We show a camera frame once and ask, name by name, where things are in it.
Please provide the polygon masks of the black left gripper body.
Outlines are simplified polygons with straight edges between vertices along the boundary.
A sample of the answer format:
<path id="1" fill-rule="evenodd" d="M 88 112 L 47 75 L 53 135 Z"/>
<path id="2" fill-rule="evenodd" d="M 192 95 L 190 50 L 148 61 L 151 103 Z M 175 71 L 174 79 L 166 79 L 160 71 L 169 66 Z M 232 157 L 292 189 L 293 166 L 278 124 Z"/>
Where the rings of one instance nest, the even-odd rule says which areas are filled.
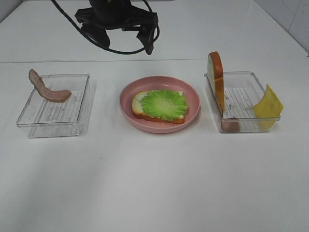
<path id="1" fill-rule="evenodd" d="M 91 7 L 79 9 L 79 23 L 93 23 L 107 30 L 148 30 L 158 25 L 157 13 L 135 7 L 129 0 L 91 0 Z"/>

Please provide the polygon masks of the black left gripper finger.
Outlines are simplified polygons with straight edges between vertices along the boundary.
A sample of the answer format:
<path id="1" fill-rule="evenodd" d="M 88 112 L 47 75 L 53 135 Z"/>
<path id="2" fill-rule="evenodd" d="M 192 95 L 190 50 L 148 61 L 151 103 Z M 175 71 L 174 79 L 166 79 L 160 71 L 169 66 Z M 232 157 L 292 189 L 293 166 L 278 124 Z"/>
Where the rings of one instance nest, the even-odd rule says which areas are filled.
<path id="1" fill-rule="evenodd" d="M 142 43 L 145 52 L 151 55 L 154 49 L 155 30 L 157 26 L 140 25 L 137 38 Z"/>
<path id="2" fill-rule="evenodd" d="M 91 23 L 83 23 L 81 30 L 90 41 L 95 42 L 103 48 L 109 48 L 110 39 L 105 29 Z"/>

